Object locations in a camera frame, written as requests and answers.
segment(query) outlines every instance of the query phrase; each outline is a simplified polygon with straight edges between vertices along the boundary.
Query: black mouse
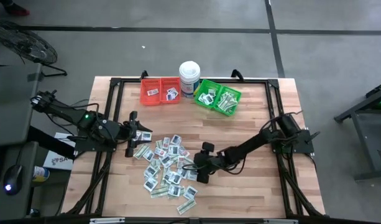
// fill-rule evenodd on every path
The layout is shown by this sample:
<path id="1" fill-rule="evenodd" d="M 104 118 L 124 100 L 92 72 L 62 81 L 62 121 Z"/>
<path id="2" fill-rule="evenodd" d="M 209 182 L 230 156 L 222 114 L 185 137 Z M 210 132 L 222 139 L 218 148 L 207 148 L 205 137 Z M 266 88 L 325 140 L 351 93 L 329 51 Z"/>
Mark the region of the black mouse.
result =
<path id="1" fill-rule="evenodd" d="M 4 175 L 4 191 L 5 194 L 15 195 L 22 188 L 23 167 L 21 165 L 13 165 L 5 172 Z"/>

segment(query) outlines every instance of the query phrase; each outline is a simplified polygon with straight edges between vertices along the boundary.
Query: gray floor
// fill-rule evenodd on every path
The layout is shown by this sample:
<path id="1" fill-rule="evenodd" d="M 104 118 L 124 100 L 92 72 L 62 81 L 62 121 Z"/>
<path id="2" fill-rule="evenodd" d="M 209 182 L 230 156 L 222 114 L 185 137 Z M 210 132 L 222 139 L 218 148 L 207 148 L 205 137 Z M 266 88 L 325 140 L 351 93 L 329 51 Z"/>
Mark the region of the gray floor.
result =
<path id="1" fill-rule="evenodd" d="M 261 0 L 16 2 L 29 8 L 31 16 L 11 18 L 0 7 L 0 18 L 25 25 L 269 28 Z M 381 30 L 381 0 L 270 2 L 278 29 Z M 55 65 L 69 73 L 46 79 L 41 89 L 57 89 L 67 103 L 87 98 L 96 75 L 140 75 L 142 70 L 176 75 L 185 60 L 198 62 L 204 76 L 226 76 L 237 68 L 245 77 L 277 77 L 269 34 L 37 33 L 57 50 Z M 285 76 L 296 80 L 306 123 L 321 131 L 314 148 L 326 213 L 381 222 L 381 181 L 353 181 L 353 175 L 369 168 L 353 124 L 333 120 L 381 83 L 381 36 L 279 35 L 278 43 Z M 0 63 L 22 62 L 0 46 Z M 34 114 L 33 122 L 50 134 L 58 131 L 44 115 Z M 55 213 L 61 191 L 55 187 L 40 193 L 43 215 Z"/>

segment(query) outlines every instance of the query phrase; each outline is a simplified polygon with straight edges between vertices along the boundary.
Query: shoe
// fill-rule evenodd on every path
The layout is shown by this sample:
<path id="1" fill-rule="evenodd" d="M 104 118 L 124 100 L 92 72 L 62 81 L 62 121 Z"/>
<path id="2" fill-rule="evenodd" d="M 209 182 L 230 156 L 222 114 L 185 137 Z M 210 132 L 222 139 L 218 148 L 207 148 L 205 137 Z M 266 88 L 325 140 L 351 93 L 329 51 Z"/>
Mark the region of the shoe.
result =
<path id="1" fill-rule="evenodd" d="M 28 16 L 30 11 L 18 6 L 17 4 L 11 4 L 10 6 L 4 6 L 5 11 L 12 16 Z"/>

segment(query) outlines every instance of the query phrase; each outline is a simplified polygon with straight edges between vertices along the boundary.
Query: green plastic bin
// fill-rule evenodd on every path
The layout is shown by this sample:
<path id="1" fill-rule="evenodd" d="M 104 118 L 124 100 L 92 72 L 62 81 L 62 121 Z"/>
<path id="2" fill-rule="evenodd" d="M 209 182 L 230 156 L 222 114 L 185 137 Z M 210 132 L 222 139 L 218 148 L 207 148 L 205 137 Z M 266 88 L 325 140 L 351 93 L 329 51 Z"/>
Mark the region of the green plastic bin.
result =
<path id="1" fill-rule="evenodd" d="M 221 91 L 219 91 L 218 95 L 216 96 L 215 100 L 214 100 L 214 109 L 216 111 L 219 111 L 221 112 L 222 114 L 226 114 L 228 116 L 232 116 L 234 115 L 234 112 L 236 112 L 236 108 L 237 108 L 237 105 L 233 108 L 231 108 L 228 112 L 224 111 L 224 110 L 221 110 L 219 107 L 218 107 L 218 102 L 221 101 L 221 95 L 225 92 L 229 92 L 229 93 L 233 93 L 234 94 L 234 97 L 235 99 L 237 100 L 237 102 L 240 102 L 240 98 L 241 98 L 241 92 L 237 91 L 237 90 L 233 90 L 232 88 L 229 88 L 227 86 L 222 86 L 221 88 Z"/>
<path id="2" fill-rule="evenodd" d="M 222 85 L 218 84 L 218 83 L 215 83 L 215 82 L 211 82 L 209 80 L 203 80 L 203 82 L 201 82 L 201 85 L 200 85 L 200 88 L 198 89 L 197 91 L 197 95 L 195 97 L 195 101 L 198 105 L 201 105 L 201 106 L 205 106 L 207 107 L 208 109 L 211 109 L 212 107 L 214 107 L 215 103 L 216 103 L 216 100 L 218 99 L 218 94 L 219 94 L 219 91 L 221 90 L 222 88 Z M 209 89 L 214 89 L 215 90 L 215 94 L 217 96 L 215 96 L 214 98 L 214 102 L 211 103 L 210 105 L 206 105 L 205 103 L 201 102 L 198 100 L 198 98 L 200 97 L 200 95 L 202 93 L 205 93 L 205 94 L 208 94 L 208 90 Z"/>

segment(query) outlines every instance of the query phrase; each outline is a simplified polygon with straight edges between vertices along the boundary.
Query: white plastic jar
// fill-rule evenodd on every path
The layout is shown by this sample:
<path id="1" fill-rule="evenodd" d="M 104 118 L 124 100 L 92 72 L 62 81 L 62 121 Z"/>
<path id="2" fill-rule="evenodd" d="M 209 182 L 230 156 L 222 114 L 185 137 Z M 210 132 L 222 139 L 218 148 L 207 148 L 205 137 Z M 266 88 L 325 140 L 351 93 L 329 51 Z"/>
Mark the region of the white plastic jar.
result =
<path id="1" fill-rule="evenodd" d="M 180 89 L 184 97 L 193 97 L 200 84 L 200 66 L 194 61 L 183 62 L 179 67 Z"/>

